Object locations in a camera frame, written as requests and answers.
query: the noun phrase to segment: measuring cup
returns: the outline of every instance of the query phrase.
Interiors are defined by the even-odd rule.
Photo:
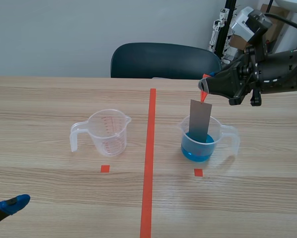
[[[131,118],[115,109],[107,109],[93,114],[87,121],[71,127],[71,151],[77,150],[77,135],[88,133],[97,150],[105,156],[122,153],[127,146],[127,125]]]
[[[208,160],[218,143],[224,137],[232,138],[232,152],[234,155],[238,154],[240,138],[238,130],[233,126],[222,125],[218,120],[210,117],[206,143],[198,142],[189,137],[189,116],[186,117],[178,127],[183,133],[181,143],[182,153],[192,161],[204,162]]]

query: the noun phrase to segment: blue clamp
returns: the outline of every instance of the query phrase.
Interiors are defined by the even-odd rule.
[[[0,202],[0,210],[8,215],[13,215],[23,209],[29,203],[30,196],[24,194],[17,196],[15,199],[16,203],[14,203],[13,205],[8,205],[7,201]]]

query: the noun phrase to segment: black chair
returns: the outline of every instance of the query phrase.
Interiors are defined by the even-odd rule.
[[[201,79],[217,72],[219,58],[210,51],[164,43],[129,43],[111,59],[112,78]]]

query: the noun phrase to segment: blue liquid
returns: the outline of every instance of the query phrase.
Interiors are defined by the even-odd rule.
[[[213,141],[213,138],[210,135],[207,135],[206,143],[213,143]],[[183,144],[185,144],[185,148],[192,148],[194,152],[185,150]],[[187,159],[195,162],[204,162],[211,157],[214,149],[215,145],[197,144],[183,136],[181,150]]]

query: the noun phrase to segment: wooden table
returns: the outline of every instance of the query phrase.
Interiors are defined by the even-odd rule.
[[[0,223],[0,238],[138,238],[150,88],[152,237],[297,238],[297,92],[263,95],[257,108],[250,96],[232,107],[209,95],[241,146],[237,158],[204,165],[183,157],[176,128],[200,98],[197,81],[41,77],[0,77],[0,200],[32,197]],[[82,134],[72,153],[71,125],[108,108],[132,118],[125,152],[103,157]],[[104,164],[110,173],[100,173]]]

